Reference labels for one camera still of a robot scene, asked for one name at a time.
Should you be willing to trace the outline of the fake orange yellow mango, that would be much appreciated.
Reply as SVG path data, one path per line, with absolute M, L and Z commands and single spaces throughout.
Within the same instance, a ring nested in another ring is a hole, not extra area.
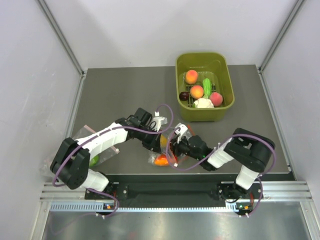
M 168 143 L 168 138 L 165 137 L 163 134 L 160 136 L 160 147 L 165 148 Z

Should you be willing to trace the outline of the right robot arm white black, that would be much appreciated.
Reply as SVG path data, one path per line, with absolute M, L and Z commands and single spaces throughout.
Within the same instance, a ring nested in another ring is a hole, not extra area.
M 207 171 L 215 171 L 235 160 L 241 164 L 233 186 L 222 194 L 229 198 L 245 198 L 252 191 L 253 183 L 260 176 L 268 173 L 277 161 L 275 144 L 272 140 L 243 128 L 237 128 L 233 135 L 215 148 L 209 148 L 200 136 L 186 138 L 180 127 L 168 137 L 165 154 L 178 157 L 181 154 L 198 160 Z M 266 169 L 273 158 L 269 169 Z

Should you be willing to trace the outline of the fake green cucumber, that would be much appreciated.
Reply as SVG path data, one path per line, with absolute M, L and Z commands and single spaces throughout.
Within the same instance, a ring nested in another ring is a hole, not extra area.
M 204 98 L 209 98 L 212 94 L 212 82 L 209 78 L 205 78 L 202 81 L 203 91 L 204 91 Z

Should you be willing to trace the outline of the clear zip bag red seal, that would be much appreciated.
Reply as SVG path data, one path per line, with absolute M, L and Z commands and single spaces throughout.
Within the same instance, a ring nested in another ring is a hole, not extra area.
M 173 130 L 173 128 L 171 128 L 170 130 L 168 130 L 168 132 L 166 132 L 166 133 L 164 134 L 164 136 L 168 138 L 168 136 L 169 136 L 169 134 L 171 133 L 172 130 Z M 156 153 L 156 152 L 153 152 L 153 151 L 149 151 L 148 163 L 151 164 L 151 165 L 153 165 L 153 166 L 156 166 L 156 167 L 169 167 L 170 165 L 169 165 L 169 166 L 157 166 L 157 165 L 154 165 L 154 164 L 153 164 L 153 161 L 154 161 L 154 159 L 155 159 L 157 156 L 159 156 L 159 155 L 161 155 L 161 154 L 166 155 L 166 147 L 162 147 L 162 148 L 161 148 L 161 153 Z M 168 147 L 168 156 L 175 156 L 175 155 L 173 154 L 173 152 L 171 151 L 171 146 Z M 177 158 L 177 163 L 173 165 L 174 167 L 177 167 L 179 164 L 182 164 L 182 163 L 183 163 L 184 161 L 186 161 L 189 157 L 186 156 L 186 155 L 184 155 L 184 154 L 182 154 L 182 155 L 180 155 L 180 156 L 178 156 L 178 157 L 176 157 L 176 158 Z

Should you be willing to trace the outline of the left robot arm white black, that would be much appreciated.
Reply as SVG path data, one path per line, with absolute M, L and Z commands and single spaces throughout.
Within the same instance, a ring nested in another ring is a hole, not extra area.
M 161 126 L 166 117 L 158 112 L 151 114 L 139 108 L 134 115 L 119 118 L 105 129 L 87 137 L 66 138 L 60 145 L 50 171 L 71 190 L 94 189 L 102 198 L 109 198 L 114 187 L 108 178 L 90 168 L 91 160 L 109 148 L 131 139 L 138 139 L 142 146 L 155 153 L 161 152 Z

